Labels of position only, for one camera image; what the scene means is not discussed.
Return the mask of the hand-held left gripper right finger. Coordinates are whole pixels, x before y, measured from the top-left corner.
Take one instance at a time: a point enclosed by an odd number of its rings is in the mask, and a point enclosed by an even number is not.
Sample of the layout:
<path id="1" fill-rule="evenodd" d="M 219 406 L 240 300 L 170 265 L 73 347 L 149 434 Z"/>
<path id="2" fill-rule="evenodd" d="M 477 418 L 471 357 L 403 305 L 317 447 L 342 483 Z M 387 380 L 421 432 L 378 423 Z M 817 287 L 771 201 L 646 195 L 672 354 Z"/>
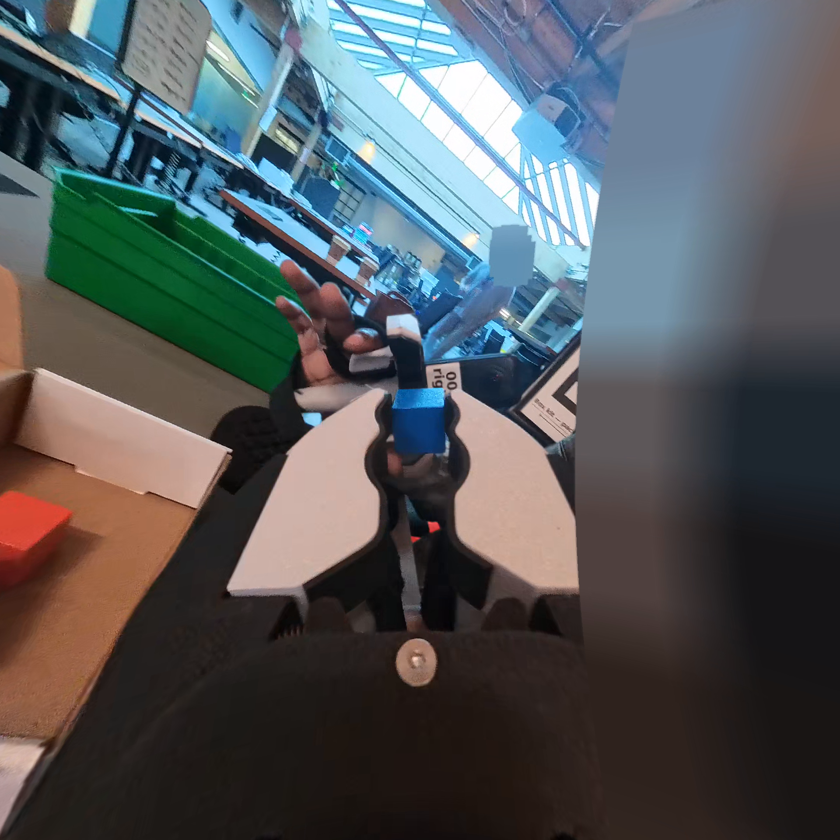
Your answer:
<path id="1" fill-rule="evenodd" d="M 541 444 L 465 392 L 448 399 L 455 490 L 445 522 L 448 575 L 473 607 L 578 595 L 576 520 Z"/>

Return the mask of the hanging ceiling heater unit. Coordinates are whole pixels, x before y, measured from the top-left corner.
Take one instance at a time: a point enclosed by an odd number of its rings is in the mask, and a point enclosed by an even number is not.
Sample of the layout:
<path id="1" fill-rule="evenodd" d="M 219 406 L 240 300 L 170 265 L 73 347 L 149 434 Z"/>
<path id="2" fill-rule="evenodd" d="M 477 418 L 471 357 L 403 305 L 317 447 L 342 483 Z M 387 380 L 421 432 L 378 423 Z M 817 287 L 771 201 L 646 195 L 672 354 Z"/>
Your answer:
<path id="1" fill-rule="evenodd" d="M 550 165 L 579 150 L 584 124 L 576 95 L 567 87 L 553 84 L 521 112 L 511 131 L 541 164 Z"/>

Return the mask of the wooden sign board on stand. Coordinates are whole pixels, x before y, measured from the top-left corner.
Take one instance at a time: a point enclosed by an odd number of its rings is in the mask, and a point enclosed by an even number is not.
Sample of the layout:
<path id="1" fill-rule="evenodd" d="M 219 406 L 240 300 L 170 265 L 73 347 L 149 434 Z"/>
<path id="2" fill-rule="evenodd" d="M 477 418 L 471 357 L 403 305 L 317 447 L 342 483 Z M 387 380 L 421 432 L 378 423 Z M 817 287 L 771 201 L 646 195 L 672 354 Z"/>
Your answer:
<path id="1" fill-rule="evenodd" d="M 193 101 L 213 18 L 199 1 L 131 1 L 123 22 L 118 69 L 131 96 L 102 173 L 110 177 L 144 93 L 164 104 L 164 115 L 186 116 Z"/>

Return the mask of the red wooden block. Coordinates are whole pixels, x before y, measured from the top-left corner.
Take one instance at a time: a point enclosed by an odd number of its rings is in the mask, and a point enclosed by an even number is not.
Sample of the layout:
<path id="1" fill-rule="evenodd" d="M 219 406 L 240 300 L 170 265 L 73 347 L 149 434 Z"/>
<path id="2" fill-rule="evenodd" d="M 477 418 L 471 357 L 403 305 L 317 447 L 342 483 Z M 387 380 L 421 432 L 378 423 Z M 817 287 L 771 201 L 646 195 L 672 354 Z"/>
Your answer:
<path id="1" fill-rule="evenodd" d="M 32 579 L 64 541 L 72 512 L 9 490 L 1 496 L 1 590 Z"/>

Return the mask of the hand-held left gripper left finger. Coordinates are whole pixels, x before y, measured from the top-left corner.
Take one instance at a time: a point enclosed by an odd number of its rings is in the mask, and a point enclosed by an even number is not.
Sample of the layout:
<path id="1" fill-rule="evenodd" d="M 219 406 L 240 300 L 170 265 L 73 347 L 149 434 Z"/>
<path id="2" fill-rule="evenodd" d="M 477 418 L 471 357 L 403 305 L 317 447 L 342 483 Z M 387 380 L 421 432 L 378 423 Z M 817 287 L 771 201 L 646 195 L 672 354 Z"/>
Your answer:
<path id="1" fill-rule="evenodd" d="M 346 612 L 388 582 L 394 544 L 376 475 L 391 394 L 368 390 L 288 451 L 227 583 L 233 597 L 285 596 L 302 615 L 324 597 Z"/>

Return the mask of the person's right hand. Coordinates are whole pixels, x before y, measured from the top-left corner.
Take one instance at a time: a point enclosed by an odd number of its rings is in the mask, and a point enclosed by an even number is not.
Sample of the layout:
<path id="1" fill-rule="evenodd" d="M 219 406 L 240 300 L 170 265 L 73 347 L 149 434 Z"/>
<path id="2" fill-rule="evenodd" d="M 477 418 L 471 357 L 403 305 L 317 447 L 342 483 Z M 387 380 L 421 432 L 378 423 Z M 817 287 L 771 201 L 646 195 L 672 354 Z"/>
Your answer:
<path id="1" fill-rule="evenodd" d="M 328 357 L 329 346 L 340 347 L 346 358 L 384 347 L 377 331 L 355 325 L 350 304 L 332 282 L 318 285 L 292 259 L 280 262 L 279 272 L 298 301 L 279 296 L 276 309 L 297 336 L 299 382 L 304 386 L 344 382 Z"/>

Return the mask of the brown chair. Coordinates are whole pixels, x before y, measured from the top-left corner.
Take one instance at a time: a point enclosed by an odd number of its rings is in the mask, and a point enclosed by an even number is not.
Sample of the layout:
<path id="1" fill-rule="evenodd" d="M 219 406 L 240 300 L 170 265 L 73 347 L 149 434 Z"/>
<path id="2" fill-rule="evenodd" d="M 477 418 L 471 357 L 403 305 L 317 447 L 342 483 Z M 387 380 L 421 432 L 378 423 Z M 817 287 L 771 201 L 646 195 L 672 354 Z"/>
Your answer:
<path id="1" fill-rule="evenodd" d="M 377 291 L 364 313 L 367 319 L 383 327 L 388 318 L 402 315 L 414 317 L 416 312 L 411 303 L 395 290 Z"/>

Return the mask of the small blue cube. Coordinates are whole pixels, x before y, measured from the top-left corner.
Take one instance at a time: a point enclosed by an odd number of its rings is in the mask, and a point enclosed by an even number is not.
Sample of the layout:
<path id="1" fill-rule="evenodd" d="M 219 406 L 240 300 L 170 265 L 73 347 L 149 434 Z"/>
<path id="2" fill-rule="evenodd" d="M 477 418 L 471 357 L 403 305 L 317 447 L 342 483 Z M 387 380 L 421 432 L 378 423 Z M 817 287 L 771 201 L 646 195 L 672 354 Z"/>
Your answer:
<path id="1" fill-rule="evenodd" d="M 401 388 L 392 403 L 392 436 L 400 456 L 442 455 L 447 447 L 445 391 Z"/>

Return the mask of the green plastic bin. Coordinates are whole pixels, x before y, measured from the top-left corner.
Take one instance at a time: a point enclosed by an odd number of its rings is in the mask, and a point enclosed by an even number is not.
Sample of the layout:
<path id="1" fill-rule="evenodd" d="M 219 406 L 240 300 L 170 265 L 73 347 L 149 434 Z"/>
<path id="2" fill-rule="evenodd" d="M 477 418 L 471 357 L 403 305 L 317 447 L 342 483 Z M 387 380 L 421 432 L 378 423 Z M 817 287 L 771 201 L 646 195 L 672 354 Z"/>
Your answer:
<path id="1" fill-rule="evenodd" d="M 262 392 L 298 354 L 277 265 L 176 200 L 56 168 L 45 275 Z"/>

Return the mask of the open brown cardboard box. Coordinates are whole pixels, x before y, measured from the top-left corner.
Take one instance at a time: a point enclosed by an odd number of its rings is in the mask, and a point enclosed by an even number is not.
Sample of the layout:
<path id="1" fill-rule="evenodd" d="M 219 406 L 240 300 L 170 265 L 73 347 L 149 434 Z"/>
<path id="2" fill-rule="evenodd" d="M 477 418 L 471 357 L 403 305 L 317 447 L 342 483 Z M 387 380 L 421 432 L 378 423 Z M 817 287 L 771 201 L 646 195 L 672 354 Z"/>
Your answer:
<path id="1" fill-rule="evenodd" d="M 230 449 L 23 358 L 18 284 L 2 268 L 1 490 L 72 512 L 29 581 L 1 594 L 1 734 L 50 743 L 78 717 L 137 605 Z"/>

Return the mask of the long workbench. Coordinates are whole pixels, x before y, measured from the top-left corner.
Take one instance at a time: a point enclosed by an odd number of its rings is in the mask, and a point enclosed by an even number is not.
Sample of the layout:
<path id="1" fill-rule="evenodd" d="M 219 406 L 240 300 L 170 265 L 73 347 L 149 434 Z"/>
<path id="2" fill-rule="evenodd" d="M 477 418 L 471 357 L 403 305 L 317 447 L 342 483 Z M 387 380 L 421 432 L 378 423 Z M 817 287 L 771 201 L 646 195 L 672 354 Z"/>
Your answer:
<path id="1" fill-rule="evenodd" d="M 234 229 L 241 237 L 259 245 L 266 242 L 282 255 L 294 260 L 322 284 L 333 281 L 356 298 L 373 300 L 377 289 L 372 278 L 360 275 L 362 257 L 351 249 L 337 261 L 329 257 L 330 243 L 294 220 L 287 213 L 248 196 L 227 189 L 218 191 L 234 213 Z"/>
<path id="2" fill-rule="evenodd" d="M 121 77 L 112 77 L 90 61 L 80 65 L 47 49 L 41 37 L 29 37 L 17 21 L 2 18 L 2 84 L 8 90 L 2 106 L 2 152 L 35 170 L 53 149 L 73 162 L 58 140 L 60 117 L 81 117 L 96 132 L 96 121 L 112 119 L 115 140 L 101 140 L 108 160 L 98 172 L 123 173 L 141 184 L 154 151 L 164 155 L 168 172 L 176 165 L 190 169 L 188 194 L 204 165 L 219 166 L 226 174 L 242 172 L 242 162 L 190 128 L 177 115 L 160 108 L 145 92 Z"/>

